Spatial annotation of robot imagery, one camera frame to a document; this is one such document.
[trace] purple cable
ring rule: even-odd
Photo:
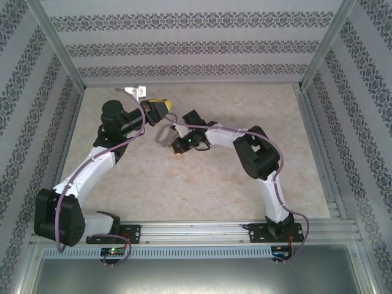
[[[120,148],[120,147],[122,147],[122,146],[124,146],[124,145],[129,144],[130,142],[134,141],[137,137],[139,137],[140,134],[144,131],[144,128],[145,128],[145,125],[146,125],[146,115],[145,115],[145,112],[144,112],[144,110],[142,109],[141,105],[139,104],[139,102],[135,99],[134,96],[132,96],[131,94],[129,94],[129,93],[128,93],[127,91],[125,91],[124,89],[116,88],[116,92],[123,92],[124,94],[128,95],[128,96],[132,99],[132,101],[136,104],[137,108],[139,108],[140,113],[141,113],[141,119],[142,119],[141,128],[140,128],[140,130],[136,133],[136,135],[133,136],[131,139],[129,139],[129,140],[125,141],[125,142],[122,142],[121,144],[118,144],[118,145],[116,145],[116,146],[114,146],[114,147],[112,147],[112,148],[109,148],[109,149],[105,150],[105,151],[102,151],[102,152],[98,153],[97,155],[95,155],[94,157],[92,157],[92,158],[90,158],[89,160],[87,160],[84,164],[82,164],[82,165],[80,166],[80,168],[78,168],[78,170],[73,174],[73,176],[71,177],[71,179],[69,179],[67,185],[65,186],[64,190],[62,191],[62,193],[61,193],[61,195],[60,195],[59,201],[57,202],[56,215],[55,215],[55,241],[56,241],[57,250],[58,250],[58,252],[60,252],[60,253],[63,253],[63,252],[64,252],[64,249],[66,248],[66,245],[64,245],[64,246],[61,248],[61,244],[60,244],[59,220],[60,220],[60,212],[61,212],[61,203],[62,203],[62,200],[64,199],[64,197],[66,196],[66,193],[67,193],[68,189],[70,188],[70,184],[72,184],[72,183],[74,182],[75,178],[79,175],[79,173],[80,173],[80,172],[81,172],[90,162],[94,161],[96,158],[98,158],[98,157],[101,156],[101,155],[104,155],[105,153],[111,152],[111,151],[113,151],[113,150],[116,150],[117,148]],[[112,235],[112,236],[114,236],[114,237],[116,237],[116,238],[120,238],[120,239],[126,239],[126,238],[124,238],[124,237],[122,237],[122,236],[116,236],[116,235]]]
[[[258,133],[254,133],[254,132],[249,132],[248,130],[239,130],[239,129],[233,129],[231,127],[224,127],[224,126],[196,126],[193,124],[185,124],[183,122],[179,122],[179,121],[174,121],[170,118],[168,118],[167,116],[165,117],[168,121],[170,121],[173,124],[179,124],[180,126],[185,126],[188,127],[190,129],[213,129],[213,130],[228,130],[229,132],[232,132],[234,134],[246,134],[246,135],[251,135],[251,136],[255,136],[258,137],[264,141],[266,141],[267,143],[269,143],[279,154],[279,157],[281,158],[281,164],[279,166],[279,168],[277,169],[274,177],[273,177],[273,183],[274,183],[274,188],[275,188],[275,193],[276,193],[276,198],[278,200],[278,202],[280,203],[281,207],[283,207],[284,210],[286,210],[288,213],[292,213],[295,214],[297,216],[301,216],[305,222],[306,222],[306,233],[304,236],[304,240],[302,241],[301,245],[299,246],[298,250],[295,252],[295,254],[293,256],[291,256],[288,260],[286,260],[286,263],[291,262],[294,257],[296,257],[298,255],[298,253],[302,250],[302,248],[305,245],[305,242],[307,240],[307,236],[309,235],[309,229],[310,229],[310,223],[309,223],[309,219],[302,213],[297,213],[296,211],[292,211],[291,209],[287,208],[284,204],[283,201],[281,199],[281,196],[279,195],[279,191],[277,188],[277,184],[276,184],[276,178],[277,176],[280,174],[280,172],[283,169],[283,165],[284,165],[284,157],[283,157],[283,153],[282,151],[279,149],[279,147],[273,142],[271,141],[269,138],[260,135]]]
[[[130,241],[129,241],[127,238],[125,238],[125,237],[123,237],[123,236],[112,235],[112,234],[98,234],[98,235],[95,235],[95,237],[110,237],[110,238],[122,239],[122,240],[124,240],[124,241],[129,245],[129,250],[128,250],[127,255],[126,255],[124,258],[122,258],[121,260],[119,260],[118,262],[112,263],[112,264],[110,265],[112,268],[114,268],[115,266],[118,266],[118,265],[122,264],[123,262],[125,262],[125,261],[129,258],[129,256],[130,256],[130,251],[131,251],[131,249],[132,249],[132,245],[131,245]],[[106,263],[106,258],[107,258],[108,256],[110,256],[110,255],[105,255],[105,256],[104,256],[104,266],[107,266],[107,265],[108,265],[108,263]]]

